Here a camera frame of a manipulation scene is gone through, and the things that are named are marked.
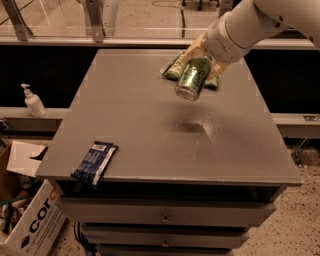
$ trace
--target box flap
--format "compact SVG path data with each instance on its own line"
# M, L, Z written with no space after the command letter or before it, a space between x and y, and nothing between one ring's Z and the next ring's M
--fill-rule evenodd
M7 170L22 175L35 177L41 160L36 160L45 146L20 141L12 141Z

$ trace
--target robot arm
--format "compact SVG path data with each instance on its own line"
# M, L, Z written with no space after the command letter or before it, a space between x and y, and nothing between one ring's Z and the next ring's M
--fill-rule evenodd
M243 0L208 29L206 48L222 63L241 59L260 40L288 27L320 48L319 0Z

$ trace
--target can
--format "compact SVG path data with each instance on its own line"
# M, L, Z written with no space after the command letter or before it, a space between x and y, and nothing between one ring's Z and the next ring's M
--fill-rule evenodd
M211 67L211 56L206 55L189 60L175 86L177 96L188 101L196 101L210 74Z

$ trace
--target hand sanitizer bottle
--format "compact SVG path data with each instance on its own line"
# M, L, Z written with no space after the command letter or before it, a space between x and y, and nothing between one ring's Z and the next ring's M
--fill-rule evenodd
M22 84L21 87L24 88L24 94L26 96L24 102L26 103L27 107L30 109L31 114L34 117L42 117L45 114L47 114L47 110L43 106L39 96L36 94L33 94L30 91L30 89L28 89L30 85Z

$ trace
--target glass panel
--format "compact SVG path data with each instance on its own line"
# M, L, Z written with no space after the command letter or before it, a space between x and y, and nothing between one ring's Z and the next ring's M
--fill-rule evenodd
M196 38L217 19L216 0L99 0L107 37ZM85 0L16 0L37 37L91 37ZM14 35L0 2L0 35Z
M130 38L196 38L217 19L213 0L106 0L103 24L107 36Z
M2 2L0 1L0 36L12 35L15 35L14 28Z
M84 8L76 0L16 0L16 3L34 36L87 35Z

